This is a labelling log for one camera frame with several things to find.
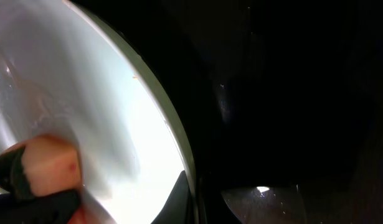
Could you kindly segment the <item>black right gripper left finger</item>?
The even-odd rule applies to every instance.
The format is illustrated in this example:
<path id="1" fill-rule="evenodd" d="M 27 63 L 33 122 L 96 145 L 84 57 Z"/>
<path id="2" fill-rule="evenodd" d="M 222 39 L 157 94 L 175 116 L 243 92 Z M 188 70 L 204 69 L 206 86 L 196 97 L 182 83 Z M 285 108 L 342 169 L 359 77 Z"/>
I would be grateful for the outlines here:
<path id="1" fill-rule="evenodd" d="M 190 224 L 191 193 L 185 171 L 177 178 L 164 207 L 151 224 Z"/>

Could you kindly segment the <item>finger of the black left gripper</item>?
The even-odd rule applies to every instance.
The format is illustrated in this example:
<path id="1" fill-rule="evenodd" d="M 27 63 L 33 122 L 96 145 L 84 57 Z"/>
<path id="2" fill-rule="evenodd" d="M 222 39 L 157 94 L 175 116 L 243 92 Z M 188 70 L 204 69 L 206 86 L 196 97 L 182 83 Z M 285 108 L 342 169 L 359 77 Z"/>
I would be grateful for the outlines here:
<path id="1" fill-rule="evenodd" d="M 76 190 L 20 201 L 11 194 L 0 195 L 0 224 L 66 224 L 80 208 Z"/>

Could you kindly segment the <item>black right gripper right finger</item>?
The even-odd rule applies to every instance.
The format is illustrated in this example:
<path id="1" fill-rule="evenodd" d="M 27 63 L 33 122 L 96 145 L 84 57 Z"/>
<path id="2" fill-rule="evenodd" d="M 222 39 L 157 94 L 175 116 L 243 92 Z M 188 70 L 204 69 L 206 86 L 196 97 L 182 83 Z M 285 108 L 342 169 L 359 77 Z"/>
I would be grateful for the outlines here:
<path id="1" fill-rule="evenodd" d="M 306 223 L 303 199 L 296 185 L 223 190 L 224 202 L 241 223 Z"/>

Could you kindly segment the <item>orange green scrub sponge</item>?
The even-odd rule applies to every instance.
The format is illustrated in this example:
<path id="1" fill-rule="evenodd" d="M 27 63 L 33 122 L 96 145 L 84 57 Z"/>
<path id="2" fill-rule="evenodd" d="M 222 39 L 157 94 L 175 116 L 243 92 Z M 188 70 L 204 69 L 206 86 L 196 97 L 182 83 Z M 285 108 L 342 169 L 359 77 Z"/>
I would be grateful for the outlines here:
<path id="1" fill-rule="evenodd" d="M 78 193 L 81 185 L 78 152 L 66 140 L 40 135 L 19 142 L 0 154 L 0 188 L 20 201 L 66 190 Z M 86 222 L 81 203 L 67 223 Z"/>

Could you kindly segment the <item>mint green plate with streak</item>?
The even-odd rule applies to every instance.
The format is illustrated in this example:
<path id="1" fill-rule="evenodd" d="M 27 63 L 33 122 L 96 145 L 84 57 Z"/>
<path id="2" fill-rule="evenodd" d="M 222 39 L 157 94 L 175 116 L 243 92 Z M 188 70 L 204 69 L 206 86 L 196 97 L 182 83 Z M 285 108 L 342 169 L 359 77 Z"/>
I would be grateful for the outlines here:
<path id="1" fill-rule="evenodd" d="M 72 141 L 88 223 L 152 223 L 195 166 L 162 85 L 110 26 L 70 1 L 0 1 L 0 152 L 39 134 Z"/>

